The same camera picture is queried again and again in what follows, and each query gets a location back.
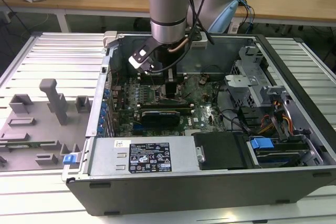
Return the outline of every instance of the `white sticker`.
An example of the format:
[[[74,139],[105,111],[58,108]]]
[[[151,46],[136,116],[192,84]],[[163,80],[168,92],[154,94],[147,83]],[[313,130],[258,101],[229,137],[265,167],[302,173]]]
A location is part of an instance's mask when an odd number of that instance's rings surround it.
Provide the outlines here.
[[[170,164],[161,164],[161,167],[170,167]]]
[[[29,148],[28,145],[12,145],[8,146],[9,149],[16,149],[16,148]]]
[[[114,148],[128,148],[131,144],[131,140],[116,140],[114,142]]]

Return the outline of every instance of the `floor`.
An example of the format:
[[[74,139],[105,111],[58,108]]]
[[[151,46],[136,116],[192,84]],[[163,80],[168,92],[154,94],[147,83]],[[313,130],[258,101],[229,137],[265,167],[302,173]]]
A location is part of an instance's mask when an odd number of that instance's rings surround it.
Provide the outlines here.
[[[60,28],[55,15],[47,14],[29,14],[19,13],[19,18],[31,31],[54,31],[60,32]],[[106,30],[133,31],[133,22],[135,18],[128,17],[106,17]],[[79,16],[69,15],[68,21],[72,32],[74,33],[100,33],[101,23],[99,16]],[[266,24],[255,24],[250,33],[263,34],[266,37],[300,37],[305,43],[321,58],[324,59],[326,54],[335,44],[335,32],[329,27],[307,27],[302,31],[298,26],[293,26],[292,30],[285,36],[281,35],[283,26]],[[138,30],[149,30],[149,22],[143,19],[139,22]],[[247,24],[243,25],[240,33],[245,33]],[[29,34],[16,17],[12,17],[12,22],[8,25],[0,24],[0,75],[8,67],[15,55],[20,51],[28,39]],[[336,65],[336,57],[330,53],[326,59],[326,64],[333,69]]]

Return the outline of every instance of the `slotted aluminum surface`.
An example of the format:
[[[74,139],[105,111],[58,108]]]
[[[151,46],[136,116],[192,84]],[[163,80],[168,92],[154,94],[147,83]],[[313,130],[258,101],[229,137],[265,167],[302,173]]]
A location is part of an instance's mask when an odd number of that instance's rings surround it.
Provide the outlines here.
[[[89,47],[92,47],[92,41],[97,43],[97,49],[102,50],[103,34],[51,34],[44,33],[41,39],[49,41],[66,41],[69,45],[78,46],[78,41],[90,41]],[[3,88],[21,88],[22,92],[32,92],[33,88],[37,89],[39,81],[42,78],[55,78],[58,81],[59,88],[64,91],[66,88],[88,91],[94,89],[94,82],[97,81],[99,72],[96,71],[22,71],[18,72],[17,68],[20,63],[27,59],[41,60],[34,64],[44,65],[44,59],[59,59],[52,64],[69,65],[71,60],[78,59],[78,64],[89,65],[84,59],[99,59],[101,61],[104,53],[101,51],[87,52],[85,46],[82,50],[65,51],[51,50],[48,53],[40,51],[40,46],[35,42],[40,41],[37,38],[32,41],[31,48],[27,48],[27,53],[24,52],[21,59],[13,68],[13,71],[8,75],[8,78],[3,81],[0,79],[0,85]],[[270,39],[272,44],[283,45],[281,39]],[[295,41],[288,42],[291,45],[297,45]],[[277,50],[289,53],[291,50]],[[289,55],[302,55],[300,49],[294,50]],[[318,87],[319,81],[328,81],[325,74],[315,75],[314,79],[311,74],[301,74],[300,81],[308,81],[305,86]],[[20,86],[20,81],[25,81],[24,87]],[[74,99],[70,93],[66,94],[67,99]],[[0,98],[0,111],[4,113],[8,108],[8,103],[11,97]],[[32,97],[33,101],[45,101],[46,98]],[[329,105],[333,106],[332,100],[322,99],[324,102],[329,101]],[[128,215],[128,216],[105,216],[94,217],[86,213],[84,207],[69,191],[63,181],[61,181],[60,171],[50,171],[48,174],[25,175],[22,172],[17,176],[3,176],[0,178],[0,202],[4,202],[0,208],[0,223],[60,223],[64,220],[76,220],[78,223],[194,223],[194,224],[210,224],[210,223],[252,223],[252,221],[268,220],[268,223],[319,223],[332,224],[336,222],[336,187],[327,186],[318,189],[296,204],[280,204],[274,206],[252,206],[252,207],[235,207],[222,209],[208,209],[183,212],[163,212],[154,214]]]
[[[331,126],[336,130],[336,75],[326,67],[306,44],[292,38],[267,38]],[[274,70],[273,79],[282,85]]]
[[[78,95],[93,100],[102,58],[103,34],[43,33],[26,44],[19,63],[0,87],[0,127],[12,109],[8,105],[15,94],[28,94],[31,100],[47,101],[39,89],[44,78],[57,80],[57,92],[67,101]]]

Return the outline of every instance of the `yellow wire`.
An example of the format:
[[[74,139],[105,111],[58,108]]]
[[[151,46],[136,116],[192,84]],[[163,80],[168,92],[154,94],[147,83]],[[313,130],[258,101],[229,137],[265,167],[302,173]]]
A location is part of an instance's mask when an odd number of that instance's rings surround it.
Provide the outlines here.
[[[273,124],[270,124],[269,126],[265,127],[264,129],[262,129],[261,131],[258,132],[258,134],[261,134],[267,130],[269,130],[271,127],[273,126]]]

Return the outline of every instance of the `table leg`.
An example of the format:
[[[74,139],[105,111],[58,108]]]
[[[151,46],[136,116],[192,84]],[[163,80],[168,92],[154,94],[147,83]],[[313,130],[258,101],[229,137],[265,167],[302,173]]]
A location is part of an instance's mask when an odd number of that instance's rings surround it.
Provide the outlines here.
[[[0,12],[0,19],[2,19],[5,22],[5,24],[9,24],[11,22],[7,14],[7,11]]]
[[[237,34],[238,28],[240,25],[240,20],[237,20],[235,18],[232,19],[231,24],[229,26],[228,34]]]
[[[67,22],[65,14],[56,14],[62,33],[70,33],[71,28]]]

